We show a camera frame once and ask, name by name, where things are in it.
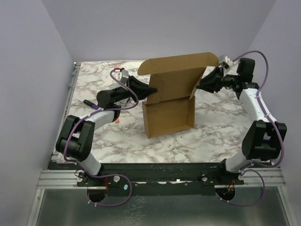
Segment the brown cardboard box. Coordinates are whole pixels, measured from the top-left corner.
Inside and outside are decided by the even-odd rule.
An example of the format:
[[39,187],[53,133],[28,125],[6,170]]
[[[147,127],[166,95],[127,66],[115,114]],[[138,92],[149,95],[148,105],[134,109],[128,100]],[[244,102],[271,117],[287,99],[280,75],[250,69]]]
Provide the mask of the brown cardboard box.
[[196,86],[209,66],[219,67],[210,52],[152,58],[139,66],[137,74],[149,75],[149,87],[157,89],[142,103],[148,138],[194,127]]

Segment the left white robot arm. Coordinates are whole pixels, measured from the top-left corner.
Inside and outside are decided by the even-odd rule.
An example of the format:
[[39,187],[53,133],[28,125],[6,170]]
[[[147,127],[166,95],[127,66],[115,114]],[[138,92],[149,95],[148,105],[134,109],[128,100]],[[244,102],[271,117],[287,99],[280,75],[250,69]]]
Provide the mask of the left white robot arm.
[[129,76],[125,84],[99,91],[96,95],[98,109],[89,115],[66,117],[58,136],[55,150],[63,155],[66,161],[78,164],[88,173],[88,181],[98,186],[103,182],[104,174],[100,171],[101,163],[91,153],[94,132],[102,126],[114,122],[122,110],[116,103],[133,99],[136,103],[156,93],[157,88]]

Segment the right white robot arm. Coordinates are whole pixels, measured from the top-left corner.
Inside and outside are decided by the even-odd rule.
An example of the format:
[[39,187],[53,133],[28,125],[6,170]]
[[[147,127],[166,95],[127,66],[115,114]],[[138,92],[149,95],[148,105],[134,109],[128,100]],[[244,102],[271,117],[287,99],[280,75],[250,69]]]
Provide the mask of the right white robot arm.
[[272,116],[263,101],[261,87],[252,81],[253,59],[241,58],[233,62],[227,56],[221,56],[219,64],[200,80],[196,88],[209,93],[219,92],[222,88],[233,90],[251,121],[241,151],[224,160],[224,168],[216,172],[217,181],[227,184],[233,179],[233,173],[253,165],[277,167],[284,157],[287,126]]

